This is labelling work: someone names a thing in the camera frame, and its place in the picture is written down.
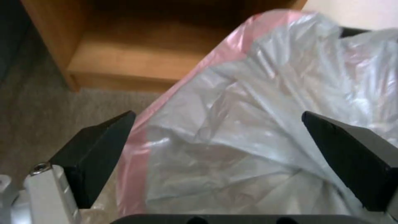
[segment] plastic bag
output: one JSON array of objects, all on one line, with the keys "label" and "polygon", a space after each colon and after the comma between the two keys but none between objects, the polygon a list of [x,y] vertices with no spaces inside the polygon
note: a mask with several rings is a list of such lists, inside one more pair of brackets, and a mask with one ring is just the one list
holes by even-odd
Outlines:
[{"label": "plastic bag", "polygon": [[248,19],[136,120],[119,161],[119,215],[384,214],[328,166],[300,116],[367,127],[398,146],[398,31],[340,39],[316,13]]}]

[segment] floor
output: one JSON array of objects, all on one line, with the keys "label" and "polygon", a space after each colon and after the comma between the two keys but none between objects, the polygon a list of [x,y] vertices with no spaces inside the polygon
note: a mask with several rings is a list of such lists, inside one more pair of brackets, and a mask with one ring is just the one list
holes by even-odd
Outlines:
[{"label": "floor", "polygon": [[[11,176],[21,187],[35,164],[48,160],[80,129],[128,110],[140,113],[157,97],[145,92],[70,92],[36,30],[30,28],[0,84],[0,174]],[[106,190],[114,194],[114,187]]]}]

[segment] screw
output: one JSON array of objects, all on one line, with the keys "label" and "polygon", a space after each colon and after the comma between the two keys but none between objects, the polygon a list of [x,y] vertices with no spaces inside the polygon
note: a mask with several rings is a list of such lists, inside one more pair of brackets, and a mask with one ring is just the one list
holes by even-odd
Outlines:
[{"label": "screw", "polygon": [[34,176],[50,169],[51,169],[51,164],[49,162],[39,163],[33,167],[32,171],[30,171],[30,175]]}]

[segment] wooden shelf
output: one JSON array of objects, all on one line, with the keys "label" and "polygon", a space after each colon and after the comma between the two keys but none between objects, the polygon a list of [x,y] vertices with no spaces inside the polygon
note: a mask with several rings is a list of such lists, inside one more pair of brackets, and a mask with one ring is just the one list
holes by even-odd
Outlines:
[{"label": "wooden shelf", "polygon": [[22,0],[72,90],[166,91],[250,15],[306,0]]},{"label": "wooden shelf", "polygon": [[175,20],[100,15],[89,23],[68,72],[175,83],[229,32]]}]

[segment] wooden cabinet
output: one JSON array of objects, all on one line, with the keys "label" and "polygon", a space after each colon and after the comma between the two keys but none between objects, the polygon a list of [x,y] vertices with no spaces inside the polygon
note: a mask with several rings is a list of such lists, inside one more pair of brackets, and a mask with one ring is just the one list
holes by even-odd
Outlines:
[{"label": "wooden cabinet", "polygon": [[250,15],[306,0],[22,0],[71,90],[165,91]]}]

